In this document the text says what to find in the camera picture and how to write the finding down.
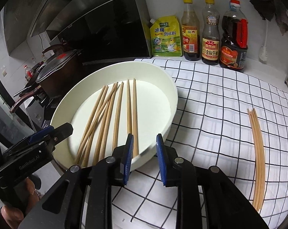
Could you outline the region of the wooden chopstick bowl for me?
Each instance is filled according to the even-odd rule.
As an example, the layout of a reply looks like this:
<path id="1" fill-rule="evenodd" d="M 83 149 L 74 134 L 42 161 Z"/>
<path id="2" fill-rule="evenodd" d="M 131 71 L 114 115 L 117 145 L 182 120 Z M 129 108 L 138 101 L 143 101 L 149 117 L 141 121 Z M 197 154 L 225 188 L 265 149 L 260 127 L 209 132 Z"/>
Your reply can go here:
<path id="1" fill-rule="evenodd" d="M 86 137 L 86 135 L 88 134 L 88 131 L 89 131 L 89 128 L 93 122 L 93 119 L 95 117 L 95 114 L 96 114 L 96 111 L 98 111 L 98 109 L 100 108 L 100 101 L 102 100 L 102 98 L 105 97 L 106 95 L 106 91 L 107 91 L 108 87 L 107 86 L 103 86 L 101 91 L 100 91 L 100 94 L 95 102 L 95 105 L 91 111 L 91 114 L 89 116 L 89 119 L 87 121 L 87 124 L 86 124 L 86 127 L 85 127 L 85 130 L 84 130 L 84 133 L 83 133 L 83 136 L 81 138 L 81 141 L 80 141 L 80 145 L 79 145 L 79 148 L 78 148 L 78 151 L 77 151 L 77 156 L 75 158 L 75 164 L 79 164 L 79 161 L 80 161 L 80 158 L 81 158 L 81 155 L 82 155 L 82 152 L 83 152 L 83 149 L 84 149 L 84 146 L 83 146 L 83 141 Z"/>
<path id="2" fill-rule="evenodd" d="M 88 134 L 86 135 L 84 141 L 83 141 L 83 146 L 85 147 L 87 141 L 89 140 L 89 137 L 92 135 L 94 128 L 96 127 L 96 124 L 100 118 L 101 113 L 103 112 L 107 102 L 110 100 L 110 97 L 113 93 L 113 89 L 110 90 L 109 94 L 107 96 L 105 96 L 104 98 L 102 98 L 102 100 L 100 101 L 100 108 L 98 109 L 98 111 L 96 111 L 95 117 L 93 119 L 93 122 L 89 128 Z"/>

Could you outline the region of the black gas stove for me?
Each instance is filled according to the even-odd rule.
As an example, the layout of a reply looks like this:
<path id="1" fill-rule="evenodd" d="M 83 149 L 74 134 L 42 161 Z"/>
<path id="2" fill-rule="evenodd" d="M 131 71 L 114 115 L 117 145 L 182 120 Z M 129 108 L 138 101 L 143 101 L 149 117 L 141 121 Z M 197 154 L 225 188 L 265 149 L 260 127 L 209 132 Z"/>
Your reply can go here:
<path id="1" fill-rule="evenodd" d="M 25 110 L 33 124 L 35 132 L 50 125 L 53 114 L 62 99 L 63 96 L 50 98 L 45 93 L 41 93 L 26 100 L 24 103 Z"/>

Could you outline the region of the white round bowl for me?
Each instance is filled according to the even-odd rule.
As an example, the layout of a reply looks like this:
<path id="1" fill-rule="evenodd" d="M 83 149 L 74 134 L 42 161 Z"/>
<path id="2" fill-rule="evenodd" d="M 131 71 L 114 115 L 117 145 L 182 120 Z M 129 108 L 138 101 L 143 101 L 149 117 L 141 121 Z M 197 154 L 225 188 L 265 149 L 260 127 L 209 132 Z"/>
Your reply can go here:
<path id="1" fill-rule="evenodd" d="M 138 118 L 138 147 L 139 155 L 132 159 L 131 170 L 146 164 L 156 153 L 156 136 L 160 133 L 167 138 L 173 118 L 177 111 L 177 87 L 174 82 L 177 71 L 168 67 L 158 67 L 144 61 L 126 61 L 110 65 L 85 77 L 76 84 L 61 100 L 53 114 L 51 125 L 58 127 L 70 123 L 73 134 L 56 146 L 53 156 L 57 164 L 67 170 L 75 164 L 75 158 L 83 136 L 87 121 L 102 87 L 112 90 L 114 83 L 118 89 L 114 98 L 112 116 L 109 125 L 105 157 L 110 156 L 112 150 L 113 129 L 120 84 L 124 82 L 118 145 L 121 146 L 127 139 L 127 84 L 129 80 L 131 91 L 133 79 L 137 86 L 137 118 Z M 102 124 L 100 117 L 94 130 L 91 152 L 88 165 L 92 165 L 98 134 Z"/>

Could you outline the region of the brown pot with lid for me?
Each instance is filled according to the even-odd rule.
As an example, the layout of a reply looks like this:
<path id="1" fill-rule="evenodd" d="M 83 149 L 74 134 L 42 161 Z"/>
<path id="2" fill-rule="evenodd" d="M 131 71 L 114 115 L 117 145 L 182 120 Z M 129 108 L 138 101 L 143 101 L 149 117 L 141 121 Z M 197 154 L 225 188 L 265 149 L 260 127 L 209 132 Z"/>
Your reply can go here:
<path id="1" fill-rule="evenodd" d="M 65 95 L 78 81 L 80 81 L 82 62 L 79 50 L 69 50 L 63 44 L 49 46 L 42 53 L 53 50 L 54 55 L 43 63 L 30 78 L 29 86 L 21 90 L 19 99 L 11 107 L 10 113 L 15 111 L 28 98 L 45 93 L 50 99 Z"/>

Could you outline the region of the white black checked cloth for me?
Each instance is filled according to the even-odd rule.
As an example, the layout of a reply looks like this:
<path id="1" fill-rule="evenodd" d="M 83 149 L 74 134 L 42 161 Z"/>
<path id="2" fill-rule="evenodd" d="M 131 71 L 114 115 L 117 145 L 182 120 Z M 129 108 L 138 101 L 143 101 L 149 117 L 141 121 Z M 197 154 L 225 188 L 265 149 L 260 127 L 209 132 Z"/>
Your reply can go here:
<path id="1" fill-rule="evenodd" d="M 195 166 L 218 166 L 252 203 L 255 149 L 247 110 L 255 109 L 265 149 L 266 184 L 259 214 L 269 228 L 288 216 L 288 92 L 278 77 L 231 71 L 198 62 L 135 59 L 163 67 L 178 89 L 165 144 Z M 177 188 L 161 182 L 156 156 L 112 188 L 113 228 L 175 228 Z"/>

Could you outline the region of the red cap plastic bottle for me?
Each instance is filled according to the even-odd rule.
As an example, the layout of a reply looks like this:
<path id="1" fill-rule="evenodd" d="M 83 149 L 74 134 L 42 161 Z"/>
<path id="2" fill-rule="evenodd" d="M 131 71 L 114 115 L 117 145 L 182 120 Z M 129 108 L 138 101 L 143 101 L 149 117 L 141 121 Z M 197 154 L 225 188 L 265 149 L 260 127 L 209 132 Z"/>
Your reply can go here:
<path id="1" fill-rule="evenodd" d="M 25 71 L 25 79 L 26 81 L 30 81 L 30 79 L 33 77 L 33 70 L 31 67 L 28 67 L 27 65 L 24 66 Z"/>

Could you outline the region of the yellow green seasoning pouch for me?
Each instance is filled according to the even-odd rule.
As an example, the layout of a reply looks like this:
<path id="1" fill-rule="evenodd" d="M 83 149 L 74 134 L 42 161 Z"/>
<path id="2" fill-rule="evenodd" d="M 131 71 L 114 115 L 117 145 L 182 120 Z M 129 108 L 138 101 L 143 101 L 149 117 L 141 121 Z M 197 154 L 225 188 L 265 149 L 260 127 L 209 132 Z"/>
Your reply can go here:
<path id="1" fill-rule="evenodd" d="M 176 16 L 160 17 L 150 19 L 152 53 L 159 57 L 181 57 L 182 44 L 180 36 L 180 25 Z"/>

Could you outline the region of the clear yellow cap sauce bottle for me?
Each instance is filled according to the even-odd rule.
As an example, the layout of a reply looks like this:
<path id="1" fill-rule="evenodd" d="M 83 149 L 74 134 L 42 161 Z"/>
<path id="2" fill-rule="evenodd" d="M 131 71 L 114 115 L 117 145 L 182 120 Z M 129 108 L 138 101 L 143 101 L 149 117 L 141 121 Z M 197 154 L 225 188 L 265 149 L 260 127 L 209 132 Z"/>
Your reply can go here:
<path id="1" fill-rule="evenodd" d="M 214 0 L 205 0 L 206 6 L 202 10 L 203 32 L 201 58 L 205 64 L 217 65 L 219 62 L 219 12 L 215 8 Z"/>

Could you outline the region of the dark soy sauce jug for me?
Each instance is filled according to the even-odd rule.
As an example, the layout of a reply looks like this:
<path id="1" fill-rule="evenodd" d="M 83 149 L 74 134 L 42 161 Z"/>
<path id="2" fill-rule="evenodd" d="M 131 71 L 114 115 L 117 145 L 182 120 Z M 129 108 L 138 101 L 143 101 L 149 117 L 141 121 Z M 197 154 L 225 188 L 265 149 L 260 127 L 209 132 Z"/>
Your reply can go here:
<path id="1" fill-rule="evenodd" d="M 247 54 L 248 20 L 240 10 L 239 0 L 230 0 L 229 9 L 222 18 L 222 29 L 219 64 L 223 68 L 242 71 Z"/>

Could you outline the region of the yellow cap vinegar bottle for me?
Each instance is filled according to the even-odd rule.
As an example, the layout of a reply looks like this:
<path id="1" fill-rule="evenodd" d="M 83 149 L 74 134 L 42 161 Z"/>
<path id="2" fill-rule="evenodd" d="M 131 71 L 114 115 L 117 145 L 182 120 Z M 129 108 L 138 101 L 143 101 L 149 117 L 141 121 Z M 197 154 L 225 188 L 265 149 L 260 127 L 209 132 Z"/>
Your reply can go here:
<path id="1" fill-rule="evenodd" d="M 183 0 L 185 5 L 181 23 L 184 57 L 187 60 L 200 59 L 200 23 L 193 8 L 193 0 Z"/>

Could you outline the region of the white dish brush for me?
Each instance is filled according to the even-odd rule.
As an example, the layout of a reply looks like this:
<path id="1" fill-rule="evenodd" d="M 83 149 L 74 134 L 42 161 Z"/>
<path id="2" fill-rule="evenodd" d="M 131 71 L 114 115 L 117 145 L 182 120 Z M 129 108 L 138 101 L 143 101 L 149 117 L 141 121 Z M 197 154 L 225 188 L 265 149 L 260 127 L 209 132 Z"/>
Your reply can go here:
<path id="1" fill-rule="evenodd" d="M 263 64 L 267 63 L 268 54 L 267 54 L 267 38 L 268 38 L 268 20 L 265 21 L 265 39 L 263 45 L 259 50 L 259 61 Z"/>

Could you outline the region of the dark hanging rag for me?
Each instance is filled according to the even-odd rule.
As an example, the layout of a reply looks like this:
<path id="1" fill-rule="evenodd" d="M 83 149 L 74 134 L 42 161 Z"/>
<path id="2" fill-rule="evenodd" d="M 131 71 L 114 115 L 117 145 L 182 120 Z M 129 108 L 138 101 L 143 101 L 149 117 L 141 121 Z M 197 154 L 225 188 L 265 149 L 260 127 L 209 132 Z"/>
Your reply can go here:
<path id="1" fill-rule="evenodd" d="M 281 0 L 250 0 L 250 2 L 263 20 L 271 22 L 275 18 L 282 36 L 288 32 L 287 9 Z"/>

